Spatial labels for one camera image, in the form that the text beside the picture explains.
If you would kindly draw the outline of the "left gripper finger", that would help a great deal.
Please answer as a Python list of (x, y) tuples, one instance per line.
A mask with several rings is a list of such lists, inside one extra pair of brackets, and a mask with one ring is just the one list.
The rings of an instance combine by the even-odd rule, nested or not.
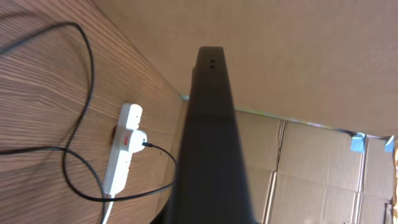
[(198, 50), (172, 193), (153, 223), (255, 223), (222, 47)]

